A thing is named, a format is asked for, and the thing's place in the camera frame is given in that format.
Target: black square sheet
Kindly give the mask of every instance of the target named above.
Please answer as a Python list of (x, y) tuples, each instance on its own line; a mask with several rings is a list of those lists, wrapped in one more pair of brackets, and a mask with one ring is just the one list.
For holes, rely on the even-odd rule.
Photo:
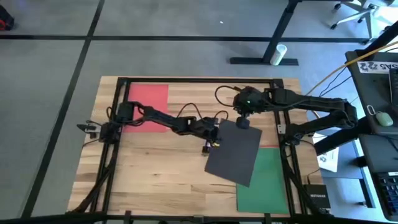
[(220, 147), (210, 151), (205, 171), (249, 187), (262, 131), (240, 129), (235, 122), (220, 124)]

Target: keyboard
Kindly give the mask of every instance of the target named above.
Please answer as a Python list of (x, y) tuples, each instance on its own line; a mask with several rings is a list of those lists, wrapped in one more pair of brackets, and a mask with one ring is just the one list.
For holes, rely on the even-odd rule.
[(379, 200), (388, 220), (398, 221), (398, 172), (376, 174)]

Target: yellow cable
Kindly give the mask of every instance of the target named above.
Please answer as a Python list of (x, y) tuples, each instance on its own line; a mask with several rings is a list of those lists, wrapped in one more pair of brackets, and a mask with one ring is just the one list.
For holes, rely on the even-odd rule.
[(334, 71), (332, 71), (329, 75), (327, 75), (322, 81), (318, 82), (318, 84), (316, 84), (306, 95), (309, 95), (314, 89), (316, 89), (318, 86), (320, 86), (324, 81), (326, 81), (328, 78), (330, 78), (330, 77), (331, 77), (334, 73), (336, 73), (338, 70), (340, 70), (340, 69), (342, 69), (342, 68), (345, 68), (345, 67), (347, 67), (348, 65), (351, 65), (352, 63), (355, 63), (355, 62), (357, 62), (357, 61), (359, 61), (359, 60), (361, 60), (361, 59), (363, 59), (363, 58), (366, 58), (366, 57), (368, 57), (368, 56), (370, 56), (370, 55), (372, 55), (372, 54), (374, 54), (374, 53), (376, 53), (376, 52), (379, 52), (379, 51), (382, 50), (382, 49), (391, 47), (391, 46), (393, 46), (393, 45), (395, 45), (395, 44), (398, 44), (398, 41), (395, 41), (395, 42), (393, 42), (393, 43), (391, 43), (391, 44), (387, 44), (387, 45), (385, 45), (385, 46), (383, 46), (383, 47), (380, 47), (380, 48), (378, 48), (378, 49), (376, 49), (376, 50), (372, 50), (371, 52), (369, 52), (369, 53), (367, 53), (367, 54), (364, 54), (364, 55), (362, 55), (362, 56), (360, 56), (360, 57), (358, 57), (358, 58), (356, 58), (356, 59), (354, 59), (354, 60), (352, 60), (352, 61), (350, 61), (350, 62), (347, 62), (347, 63), (345, 63), (344, 65), (342, 65), (342, 66), (340, 66), (340, 67), (338, 67), (338, 68), (336, 68), (336, 69), (335, 69)]

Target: green paper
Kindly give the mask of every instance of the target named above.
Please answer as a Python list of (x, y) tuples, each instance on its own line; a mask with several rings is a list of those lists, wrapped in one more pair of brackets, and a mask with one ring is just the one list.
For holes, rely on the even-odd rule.
[(288, 214), (279, 149), (260, 149), (250, 187), (236, 185), (239, 212)]

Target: chair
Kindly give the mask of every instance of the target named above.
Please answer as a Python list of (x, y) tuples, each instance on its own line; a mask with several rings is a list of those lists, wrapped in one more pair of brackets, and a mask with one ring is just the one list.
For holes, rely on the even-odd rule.
[(363, 44), (367, 44), (371, 39), (377, 38), (376, 31), (374, 30), (376, 28), (376, 19), (389, 24), (389, 26), (393, 24), (393, 22), (390, 22), (386, 18), (379, 15), (380, 8), (398, 7), (398, 0), (357, 0), (354, 2), (340, 2), (339, 4), (335, 5), (334, 11), (337, 11), (342, 4), (358, 11), (358, 13), (336, 22), (330, 28), (336, 29), (338, 24), (352, 21), (354, 19), (358, 19), (358, 23), (361, 23), (365, 18), (368, 25), (369, 39), (364, 41)]

